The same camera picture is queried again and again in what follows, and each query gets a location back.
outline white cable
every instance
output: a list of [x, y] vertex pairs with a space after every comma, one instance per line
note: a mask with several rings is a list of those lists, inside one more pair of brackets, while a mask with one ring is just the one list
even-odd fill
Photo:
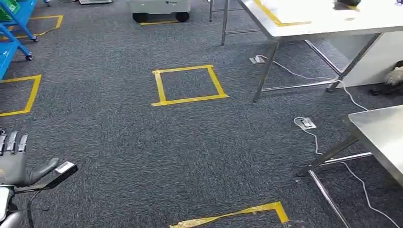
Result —
[[[256, 57], [262, 57], [262, 58], [268, 59], [266, 56], [263, 56], [263, 55], [256, 55]], [[288, 71], [290, 74], [295, 75], [295, 76], [298, 76], [298, 77], [302, 77], [302, 78], [305, 78], [305, 79], [327, 79], [327, 80], [334, 80], [334, 81], [340, 82], [340, 83], [342, 84], [342, 86], [343, 86], [343, 89], [344, 89], [345, 93], [350, 96], [350, 100], [351, 100], [355, 105], [357, 105], [358, 107], [360, 107], [360, 108], [362, 108], [362, 109], [364, 109], [364, 110], [366, 110], [366, 111], [369, 111], [369, 110], [366, 109], [365, 107], [363, 107], [363, 106], [359, 105], [357, 102], [355, 102], [355, 100], [354, 100], [353, 96], [351, 95], [351, 93], [349, 93], [349, 92], [347, 91], [347, 88], [345, 87], [345, 83], [344, 83], [343, 81], [340, 81], [340, 80], [337, 80], [337, 79], [333, 79], [333, 78], [328, 78], [328, 77], [305, 77], [305, 76], [302, 76], [302, 75], [299, 75], [299, 74], [296, 74], [296, 73], [292, 72], [292, 71], [289, 70], [287, 67], [281, 65], [280, 63], [278, 63], [278, 62], [276, 62], [276, 61], [274, 61], [274, 60], [273, 60], [273, 63], [276, 64], [277, 66], [283, 68], [284, 70]]]
[[[268, 59], [266, 56], [263, 56], [263, 55], [256, 55], [255, 58], [258, 58], [258, 57], [262, 57], [262, 58]], [[344, 91], [350, 96], [351, 101], [352, 101], [355, 105], [357, 105], [358, 107], [360, 107], [360, 108], [362, 108], [362, 109], [368, 111], [368, 109], [366, 109], [365, 107], [363, 107], [363, 106], [359, 105], [357, 102], [355, 102], [353, 96], [347, 91], [347, 89], [346, 89], [345, 84], [344, 84], [343, 81], [336, 80], [336, 79], [331, 79], [331, 78], [327, 78], [327, 77], [305, 77], [305, 76], [302, 76], [302, 75], [299, 75], [299, 74], [296, 74], [296, 73], [292, 72], [291, 70], [289, 70], [288, 68], [286, 68], [285, 66], [281, 65], [280, 63], [278, 63], [278, 62], [276, 62], [276, 61], [273, 61], [273, 63], [276, 64], [277, 66], [283, 68], [284, 70], [288, 71], [290, 74], [295, 75], [295, 76], [298, 76], [298, 77], [302, 77], [302, 78], [305, 78], [305, 79], [318, 79], [318, 78], [319, 78], [319, 79], [335, 80], [335, 81], [340, 82], [340, 83], [342, 84], [342, 86], [343, 86]], [[297, 120], [298, 120], [298, 119], [304, 119], [304, 117], [296, 117], [296, 118], [294, 118], [294, 123], [295, 123], [295, 125], [297, 125], [297, 126], [298, 126], [298, 124], [297, 124]], [[319, 152], [318, 152], [317, 136], [316, 136], [315, 134], [312, 134], [311, 132], [308, 132], [308, 131], [305, 130], [305, 129], [302, 129], [302, 130], [303, 130], [304, 132], [306, 132], [306, 133], [312, 135], [312, 136], [315, 138], [315, 154], [323, 155], [322, 153], [319, 153]], [[375, 209], [375, 208], [372, 207], [371, 202], [370, 202], [370, 200], [369, 200], [368, 192], [367, 192], [367, 190], [366, 190], [365, 182], [364, 182], [361, 178], [359, 178], [359, 177], [350, 169], [350, 167], [349, 167], [345, 162], [341, 162], [341, 163], [342, 163], [343, 165], [345, 165], [345, 167], [347, 168], [347, 170], [350, 172], [351, 175], [353, 175], [357, 180], [359, 180], [359, 181], [362, 183], [362, 185], [363, 185], [363, 190], [364, 190], [364, 193], [365, 193], [365, 198], [366, 198], [366, 202], [367, 202], [367, 204], [368, 204], [368, 207], [369, 207], [370, 209], [372, 209], [372, 210], [378, 212], [379, 214], [385, 216], [385, 217], [386, 217], [389, 221], [391, 221], [397, 228], [400, 228], [400, 226], [398, 226], [398, 225], [396, 224], [396, 222], [395, 222], [393, 219], [391, 219], [389, 216], [387, 216], [387, 215], [386, 215], [385, 213], [383, 213], [382, 211], [380, 211], [380, 210]]]

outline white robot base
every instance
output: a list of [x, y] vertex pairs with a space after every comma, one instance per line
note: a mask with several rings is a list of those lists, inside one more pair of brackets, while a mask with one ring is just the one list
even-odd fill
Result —
[[133, 19], [137, 23], [146, 22], [148, 14], [171, 14], [176, 13], [175, 17], [179, 22], [185, 22], [189, 19], [190, 1], [189, 0], [126, 0], [129, 5]]

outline caster wheel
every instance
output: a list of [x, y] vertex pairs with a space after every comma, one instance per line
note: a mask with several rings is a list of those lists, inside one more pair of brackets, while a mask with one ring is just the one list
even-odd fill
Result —
[[148, 19], [146, 13], [133, 13], [132, 17], [133, 17], [133, 20], [135, 20], [137, 23], [146, 22]]
[[179, 22], [185, 22], [189, 19], [189, 13], [188, 12], [178, 12], [175, 15], [175, 18], [179, 21]]

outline robot finger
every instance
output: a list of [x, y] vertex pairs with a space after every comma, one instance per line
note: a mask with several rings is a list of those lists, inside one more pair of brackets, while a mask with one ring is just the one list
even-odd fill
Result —
[[7, 137], [6, 134], [0, 134], [0, 155], [3, 155], [6, 137]]
[[18, 152], [25, 152], [27, 147], [28, 134], [23, 134], [18, 144]]
[[14, 151], [16, 137], [17, 137], [17, 131], [11, 132], [11, 134], [9, 135], [7, 144], [6, 144], [6, 151]]

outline yellow tape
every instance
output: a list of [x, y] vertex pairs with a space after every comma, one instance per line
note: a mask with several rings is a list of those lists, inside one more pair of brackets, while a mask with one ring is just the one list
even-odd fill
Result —
[[161, 79], [161, 74], [158, 71], [153, 71], [155, 75], [155, 81], [157, 82], [157, 90], [158, 90], [158, 96], [160, 97], [160, 102], [165, 102], [165, 92], [163, 89], [163, 81]]
[[[57, 22], [56, 22], [56, 26], [55, 26], [54, 28], [52, 28], [52, 29], [46, 30], [46, 31], [41, 32], [41, 33], [39, 33], [39, 34], [33, 34], [34, 36], [40, 37], [40, 36], [42, 36], [42, 35], [44, 35], [44, 34], [46, 34], [46, 33], [48, 33], [48, 32], [51, 32], [51, 31], [53, 31], [53, 30], [56, 30], [56, 29], [60, 28], [60, 25], [62, 24], [62, 21], [63, 21], [63, 15], [31, 17], [31, 18], [29, 18], [29, 19], [48, 19], [48, 18], [57, 18], [58, 20], [57, 20]], [[14, 27], [13, 27], [13, 26], [10, 26], [10, 27], [9, 27], [9, 31], [12, 31], [12, 29], [14, 29]], [[27, 38], [27, 37], [28, 37], [28, 36], [26, 36], [26, 35], [23, 35], [23, 36], [15, 36], [15, 38], [17, 38], [17, 39], [20, 39], [20, 38]], [[3, 37], [0, 38], [0, 40], [7, 40], [7, 37], [4, 37], [4, 36], [3, 36]]]
[[193, 98], [185, 98], [185, 99], [152, 103], [151, 105], [154, 107], [157, 107], [157, 106], [165, 106], [165, 105], [172, 105], [172, 104], [179, 104], [179, 103], [186, 103], [186, 102], [193, 102], [193, 101], [207, 101], [207, 100], [226, 98], [226, 97], [229, 97], [229, 96], [225, 95], [225, 94], [224, 95], [199, 96], [199, 97], [193, 97]]
[[292, 26], [292, 25], [305, 25], [310, 24], [311, 21], [304, 21], [304, 22], [291, 22], [291, 23], [282, 23], [269, 9], [264, 6], [260, 0], [253, 0], [260, 9], [266, 13], [266, 15], [279, 27], [283, 26]]
[[165, 69], [165, 70], [155, 70], [153, 72], [160, 72], [160, 73], [168, 73], [168, 72], [177, 72], [177, 71], [185, 71], [185, 70], [197, 70], [197, 69], [205, 69], [213, 67], [213, 65], [202, 65], [202, 66], [190, 66], [190, 67], [181, 67], [181, 68], [173, 68], [173, 69]]
[[156, 22], [142, 22], [140, 25], [161, 25], [161, 24], [171, 24], [178, 23], [177, 20], [166, 20], [166, 21], [156, 21]]
[[[155, 76], [155, 81], [157, 83], [157, 90], [158, 96], [160, 98], [160, 102], [152, 103], [152, 106], [164, 106], [164, 105], [172, 105], [178, 103], [186, 103], [186, 102], [194, 102], [194, 101], [206, 101], [218, 98], [226, 98], [229, 97], [226, 95], [215, 75], [213, 69], [213, 65], [202, 65], [202, 66], [190, 66], [190, 67], [181, 67], [181, 68], [173, 68], [173, 69], [164, 69], [164, 70], [155, 70], [153, 74]], [[165, 97], [165, 92], [163, 89], [163, 82], [161, 79], [161, 73], [168, 73], [168, 72], [178, 72], [178, 71], [186, 71], [186, 70], [196, 70], [196, 69], [207, 69], [211, 80], [213, 81], [214, 87], [217, 90], [218, 95], [211, 95], [211, 96], [200, 96], [200, 97], [193, 97], [193, 98], [185, 98], [185, 99], [178, 99], [178, 100], [171, 100], [167, 101]]]
[[35, 75], [35, 76], [28, 76], [28, 77], [18, 77], [18, 78], [12, 78], [12, 79], [6, 79], [0, 81], [0, 83], [7, 83], [7, 82], [18, 82], [18, 81], [26, 81], [26, 80], [34, 80], [34, 85], [32, 86], [31, 93], [29, 95], [27, 104], [25, 105], [24, 110], [21, 111], [14, 111], [14, 112], [8, 112], [8, 113], [0, 113], [0, 116], [9, 116], [9, 115], [17, 115], [17, 114], [24, 114], [24, 113], [29, 113], [31, 111], [31, 108], [34, 104], [35, 97], [38, 92], [39, 88], [39, 83], [40, 83], [40, 78], [42, 75]]
[[213, 84], [214, 84], [214, 86], [215, 86], [215, 88], [217, 90], [217, 93], [219, 95], [226, 95], [224, 93], [223, 89], [221, 88], [221, 85], [220, 85], [220, 83], [219, 83], [219, 81], [217, 79], [217, 76], [215, 75], [215, 73], [214, 73], [214, 71], [212, 69], [212, 65], [207, 67], [207, 71], [209, 72], [210, 78], [213, 81]]
[[196, 227], [196, 226], [199, 226], [202, 224], [206, 224], [208, 222], [212, 222], [214, 220], [217, 220], [217, 219], [220, 219], [223, 217], [227, 217], [227, 216], [254, 213], [254, 212], [266, 211], [266, 210], [275, 210], [278, 217], [280, 218], [281, 223], [285, 223], [288, 221], [288, 217], [287, 217], [281, 203], [275, 202], [275, 203], [269, 203], [269, 204], [264, 204], [264, 205], [260, 205], [260, 206], [256, 206], [256, 207], [247, 208], [244, 210], [240, 210], [240, 211], [225, 214], [225, 215], [208, 217], [208, 218], [197, 218], [197, 219], [192, 219], [192, 220], [188, 220], [188, 221], [183, 221], [183, 222], [179, 222], [178, 224], [176, 224], [174, 226], [170, 225], [169, 227], [170, 228], [192, 228], [192, 227]]

